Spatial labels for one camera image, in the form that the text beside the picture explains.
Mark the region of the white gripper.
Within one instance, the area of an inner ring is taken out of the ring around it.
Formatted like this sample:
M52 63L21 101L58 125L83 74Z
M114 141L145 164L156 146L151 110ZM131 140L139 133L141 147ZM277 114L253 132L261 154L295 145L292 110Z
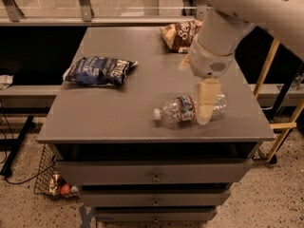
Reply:
M197 122L199 124L210 122L214 104L221 90L221 83L217 78L226 73L235 58L236 43L234 41L225 40L216 45L224 46L224 51L204 46L196 35L189 53L179 64L180 70L190 67L195 76L205 78L197 84Z

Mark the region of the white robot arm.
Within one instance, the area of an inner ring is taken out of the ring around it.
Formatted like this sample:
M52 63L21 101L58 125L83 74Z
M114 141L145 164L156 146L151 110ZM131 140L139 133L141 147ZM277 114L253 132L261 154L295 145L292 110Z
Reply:
M264 29L304 60L304 0L206 0L207 11L188 52L196 85L196 119L208 124L221 88L219 77L235 58L239 42Z

